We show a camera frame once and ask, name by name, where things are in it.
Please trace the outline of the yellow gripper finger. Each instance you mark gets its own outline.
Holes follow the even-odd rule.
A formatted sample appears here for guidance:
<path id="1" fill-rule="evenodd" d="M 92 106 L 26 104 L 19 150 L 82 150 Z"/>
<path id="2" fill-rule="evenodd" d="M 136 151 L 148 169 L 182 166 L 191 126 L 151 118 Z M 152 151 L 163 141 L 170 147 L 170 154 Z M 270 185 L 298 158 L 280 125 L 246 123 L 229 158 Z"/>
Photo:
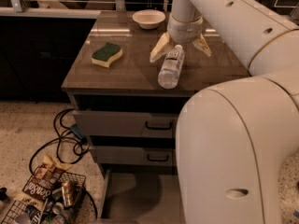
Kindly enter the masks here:
<path id="1" fill-rule="evenodd" d="M 210 47 L 208 43 L 206 42 L 203 35 L 199 35 L 197 38 L 195 38 L 192 42 L 194 47 L 202 52 L 205 53 L 207 57 L 210 57 L 212 55 L 212 52 L 210 50 Z"/>
<path id="2" fill-rule="evenodd" d="M 162 34 L 155 47 L 152 49 L 149 61 L 156 62 L 173 48 L 173 40 L 168 32 Z"/>

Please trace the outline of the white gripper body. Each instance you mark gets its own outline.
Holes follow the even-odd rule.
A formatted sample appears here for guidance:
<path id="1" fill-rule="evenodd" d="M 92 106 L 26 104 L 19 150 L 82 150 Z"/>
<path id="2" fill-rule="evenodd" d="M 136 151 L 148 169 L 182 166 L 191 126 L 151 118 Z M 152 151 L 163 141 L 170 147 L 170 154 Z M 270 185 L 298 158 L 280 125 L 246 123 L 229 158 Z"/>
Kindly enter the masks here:
<path id="1" fill-rule="evenodd" d="M 170 37 L 179 44 L 192 42 L 198 38 L 203 29 L 203 17 L 200 16 L 195 21 L 178 21 L 173 15 L 169 16 L 167 32 Z"/>

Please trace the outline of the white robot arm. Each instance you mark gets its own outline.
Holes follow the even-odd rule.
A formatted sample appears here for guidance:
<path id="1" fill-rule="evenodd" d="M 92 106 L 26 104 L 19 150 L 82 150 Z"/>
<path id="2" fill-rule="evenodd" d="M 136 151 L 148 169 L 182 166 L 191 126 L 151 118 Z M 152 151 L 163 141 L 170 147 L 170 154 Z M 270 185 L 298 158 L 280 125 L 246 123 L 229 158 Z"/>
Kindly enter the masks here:
<path id="1" fill-rule="evenodd" d="M 207 21 L 249 77 L 197 92 L 176 130 L 186 224 L 282 224 L 278 174 L 299 147 L 299 31 L 255 0 L 173 0 L 167 31 L 189 43 Z"/>

